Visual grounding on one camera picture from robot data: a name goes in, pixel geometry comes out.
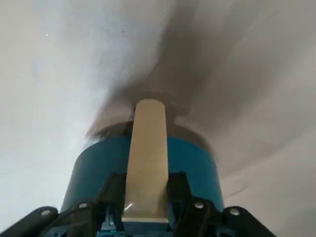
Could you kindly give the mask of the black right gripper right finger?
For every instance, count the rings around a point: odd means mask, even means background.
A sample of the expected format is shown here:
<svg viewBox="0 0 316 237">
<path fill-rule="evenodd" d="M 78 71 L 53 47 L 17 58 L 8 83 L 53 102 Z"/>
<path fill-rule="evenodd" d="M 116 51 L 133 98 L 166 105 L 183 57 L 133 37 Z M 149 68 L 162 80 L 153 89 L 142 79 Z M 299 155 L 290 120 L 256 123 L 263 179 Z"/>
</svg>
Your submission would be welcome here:
<svg viewBox="0 0 316 237">
<path fill-rule="evenodd" d="M 184 172 L 172 173 L 167 181 L 168 204 L 174 217 L 174 237 L 270 237 L 272 232 L 240 206 L 223 211 L 214 203 L 193 196 Z"/>
</svg>

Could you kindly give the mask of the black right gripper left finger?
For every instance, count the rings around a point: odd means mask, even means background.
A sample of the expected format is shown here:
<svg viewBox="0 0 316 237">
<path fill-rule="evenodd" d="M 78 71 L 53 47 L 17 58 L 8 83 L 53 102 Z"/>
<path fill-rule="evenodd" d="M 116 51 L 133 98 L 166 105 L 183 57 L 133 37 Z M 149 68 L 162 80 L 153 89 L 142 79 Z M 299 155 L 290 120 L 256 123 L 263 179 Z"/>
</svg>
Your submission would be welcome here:
<svg viewBox="0 0 316 237">
<path fill-rule="evenodd" d="M 63 212 L 43 206 L 8 227 L 2 237 L 97 237 L 122 235 L 126 175 L 113 173 L 93 199 Z"/>
</svg>

